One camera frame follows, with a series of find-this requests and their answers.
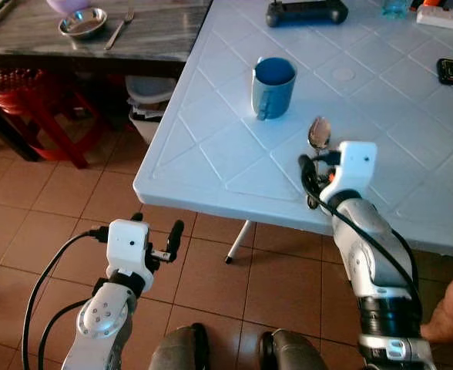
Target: mug handle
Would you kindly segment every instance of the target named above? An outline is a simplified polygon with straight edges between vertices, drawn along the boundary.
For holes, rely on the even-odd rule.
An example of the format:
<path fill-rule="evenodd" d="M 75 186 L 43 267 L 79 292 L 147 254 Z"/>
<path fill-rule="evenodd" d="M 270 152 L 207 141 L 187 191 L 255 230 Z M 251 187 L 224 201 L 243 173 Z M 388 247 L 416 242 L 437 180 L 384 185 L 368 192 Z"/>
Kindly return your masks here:
<path fill-rule="evenodd" d="M 270 106 L 270 91 L 263 92 L 259 102 L 259 112 L 257 113 L 257 119 L 264 121 L 267 117 L 267 109 Z"/>

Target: marble table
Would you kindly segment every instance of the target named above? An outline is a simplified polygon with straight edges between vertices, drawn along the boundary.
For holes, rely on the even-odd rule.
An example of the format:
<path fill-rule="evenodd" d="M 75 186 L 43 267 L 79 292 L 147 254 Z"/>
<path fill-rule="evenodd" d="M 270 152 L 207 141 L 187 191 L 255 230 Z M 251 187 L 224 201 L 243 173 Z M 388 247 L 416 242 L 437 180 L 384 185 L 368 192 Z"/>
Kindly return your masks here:
<path fill-rule="evenodd" d="M 344 0 L 341 25 L 270 29 L 267 0 L 214 0 L 134 181 L 148 204 L 330 234 L 309 210 L 297 158 L 307 129 L 329 118 L 331 146 L 377 144 L 367 198 L 412 247 L 453 255 L 453 87 L 435 63 L 453 58 L 453 31 L 389 20 L 378 2 Z M 258 121 L 250 107 L 257 59 L 298 69 L 288 111 Z"/>
<path fill-rule="evenodd" d="M 109 51 L 103 46 L 127 13 L 126 0 L 92 0 L 107 11 L 89 40 L 59 34 L 61 15 L 44 0 L 18 0 L 0 22 L 0 66 L 179 76 L 210 0 L 134 0 L 135 17 Z"/>

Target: cup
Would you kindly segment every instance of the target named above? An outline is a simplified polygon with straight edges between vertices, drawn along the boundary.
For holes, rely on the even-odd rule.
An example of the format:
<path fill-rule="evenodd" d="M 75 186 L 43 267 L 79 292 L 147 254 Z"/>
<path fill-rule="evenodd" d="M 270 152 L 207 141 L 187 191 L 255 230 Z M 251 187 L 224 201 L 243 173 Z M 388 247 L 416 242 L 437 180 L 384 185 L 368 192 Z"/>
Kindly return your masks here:
<path fill-rule="evenodd" d="M 252 109 L 257 119 L 273 119 L 290 105 L 297 69 L 283 58 L 260 58 L 252 72 Z"/>

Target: game controller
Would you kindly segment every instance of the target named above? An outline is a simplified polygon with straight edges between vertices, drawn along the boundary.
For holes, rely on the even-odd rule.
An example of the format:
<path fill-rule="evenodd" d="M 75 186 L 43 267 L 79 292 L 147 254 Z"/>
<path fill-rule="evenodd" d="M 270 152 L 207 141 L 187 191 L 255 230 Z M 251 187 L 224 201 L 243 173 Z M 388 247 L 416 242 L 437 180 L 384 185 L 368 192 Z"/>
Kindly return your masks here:
<path fill-rule="evenodd" d="M 348 15 L 348 8 L 341 0 L 325 0 L 320 2 L 283 2 L 274 1 L 267 7 L 266 23 L 276 27 L 286 21 L 331 20 L 335 24 L 342 23 Z"/>

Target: red plastic stool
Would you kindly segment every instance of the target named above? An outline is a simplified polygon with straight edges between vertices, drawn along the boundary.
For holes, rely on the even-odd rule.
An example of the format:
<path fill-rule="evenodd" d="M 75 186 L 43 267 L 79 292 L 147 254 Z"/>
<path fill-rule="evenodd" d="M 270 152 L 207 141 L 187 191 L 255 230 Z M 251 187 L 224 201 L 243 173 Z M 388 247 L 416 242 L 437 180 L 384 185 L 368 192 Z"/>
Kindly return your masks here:
<path fill-rule="evenodd" d="M 82 106 L 95 117 L 92 128 L 73 143 L 54 115 L 73 120 L 74 108 Z M 0 108 L 26 142 L 47 160 L 71 160 L 78 168 L 88 166 L 84 152 L 91 149 L 109 126 L 99 111 L 70 81 L 40 69 L 0 69 Z M 26 123 L 21 116 L 28 116 Z M 46 149 L 37 136 L 44 130 L 58 149 Z"/>

